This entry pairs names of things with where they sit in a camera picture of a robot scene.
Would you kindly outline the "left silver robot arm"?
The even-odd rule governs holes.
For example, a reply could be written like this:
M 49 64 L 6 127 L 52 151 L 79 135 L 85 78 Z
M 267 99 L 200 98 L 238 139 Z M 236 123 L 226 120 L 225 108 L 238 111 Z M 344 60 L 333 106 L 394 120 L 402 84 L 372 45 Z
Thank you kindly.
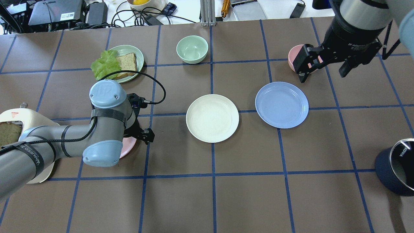
M 89 99 L 94 108 L 88 125 L 30 128 L 1 150 L 2 202 L 58 159 L 82 157 L 87 165 L 111 167 L 118 164 L 124 137 L 153 142 L 153 131 L 141 129 L 137 119 L 151 101 L 126 94 L 113 80 L 95 83 Z

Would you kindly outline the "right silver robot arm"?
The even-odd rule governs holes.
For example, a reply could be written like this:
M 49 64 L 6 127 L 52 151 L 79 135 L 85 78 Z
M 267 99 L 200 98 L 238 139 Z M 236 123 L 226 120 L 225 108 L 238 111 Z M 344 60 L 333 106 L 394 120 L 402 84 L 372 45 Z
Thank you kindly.
M 359 65 L 369 64 L 379 52 L 381 32 L 393 20 L 400 42 L 413 55 L 412 0 L 330 0 L 335 16 L 320 46 L 303 44 L 293 60 L 294 71 L 304 83 L 315 70 L 341 62 L 341 77 Z

